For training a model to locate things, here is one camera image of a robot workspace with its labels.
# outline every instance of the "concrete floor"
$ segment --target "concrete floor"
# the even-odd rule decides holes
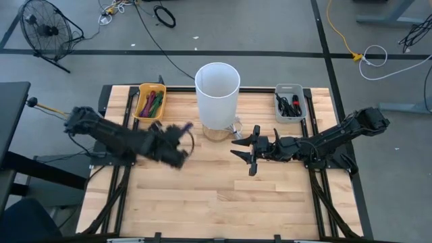
[[[90,37],[98,30],[96,0],[52,0],[59,9]],[[369,45],[381,45],[389,54],[401,54],[398,41],[409,28],[361,25],[356,14],[382,14],[387,4],[355,3],[333,0],[331,19],[342,31],[353,51],[362,53]],[[317,0],[329,50],[348,53],[341,38],[325,17],[327,0]],[[0,33],[6,32],[22,0],[0,1]],[[143,3],[151,11],[154,3]],[[156,19],[143,13],[144,21],[166,50],[193,51],[295,51],[322,53],[310,1],[296,0],[178,0],[164,1],[177,19],[174,29],[156,26]],[[405,16],[426,18],[431,13],[428,0],[415,1]],[[431,54],[432,34],[410,48],[409,54]],[[29,49],[19,25],[6,49]],[[142,27],[133,7],[101,27],[92,40],[80,43],[77,50],[157,50]],[[173,56],[171,59],[191,75],[212,61],[236,67],[242,86],[275,86],[298,83],[305,87],[330,87],[323,58],[310,57],[236,57]],[[423,80],[431,65],[425,65],[381,81],[367,81],[350,59],[332,59],[345,113],[379,102],[419,102],[423,100]],[[368,76],[382,76],[419,61],[389,60],[379,69],[364,67]],[[164,56],[154,55],[70,55],[60,61],[67,74],[31,55],[0,54],[0,82],[29,81],[30,96],[41,103],[68,111],[74,106],[97,107],[104,84],[148,82],[163,75],[168,85],[193,85]],[[374,238],[399,242],[428,242],[432,238],[432,116],[385,112],[388,130],[374,138],[358,138],[354,143],[356,160]],[[25,109],[13,138],[11,150],[25,156],[60,155],[79,151],[62,132],[62,123],[40,111]],[[88,137],[78,138],[91,146]]]

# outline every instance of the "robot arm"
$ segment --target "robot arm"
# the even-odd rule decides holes
[[[389,120],[385,119],[378,109],[369,107],[355,111],[341,124],[310,138],[280,138],[275,130],[275,142],[270,143],[266,136],[259,136],[260,127],[255,126],[253,134],[248,138],[233,141],[238,145],[252,145],[252,152],[231,152],[250,164],[250,176],[257,173],[257,159],[281,162],[297,159],[311,169],[323,169],[326,160],[332,159],[337,147],[360,135],[375,136],[383,133],[388,125]]]
[[[90,107],[75,107],[65,122],[66,133],[72,136],[88,134],[106,145],[116,157],[135,161],[138,154],[179,169],[189,156],[185,150],[177,150],[179,139],[192,124],[186,124],[184,128],[168,126],[166,131],[160,127],[157,122],[150,130],[132,131],[100,117]]]

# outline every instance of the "electric fan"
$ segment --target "electric fan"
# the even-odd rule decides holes
[[[81,32],[80,36],[73,37],[69,23]],[[32,47],[35,57],[41,57],[70,73],[58,61],[72,52],[74,44],[84,39],[80,27],[45,0],[27,0],[20,8],[20,24],[22,34]]]

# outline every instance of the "white cylindrical container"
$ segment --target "white cylindrical container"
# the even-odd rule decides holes
[[[196,98],[201,123],[222,130],[234,123],[240,75],[226,63],[209,63],[195,75]]]

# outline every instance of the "yellow bin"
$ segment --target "yellow bin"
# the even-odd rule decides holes
[[[150,95],[152,91],[156,93],[163,91],[162,105],[158,108],[156,116],[152,118],[140,117],[140,112],[144,109],[147,102],[147,95]],[[163,84],[141,84],[140,85],[140,96],[138,98],[138,105],[136,106],[135,112],[132,114],[136,119],[143,122],[152,122],[155,120],[160,120],[163,117],[163,110],[165,109],[165,104],[167,103],[167,87]]]

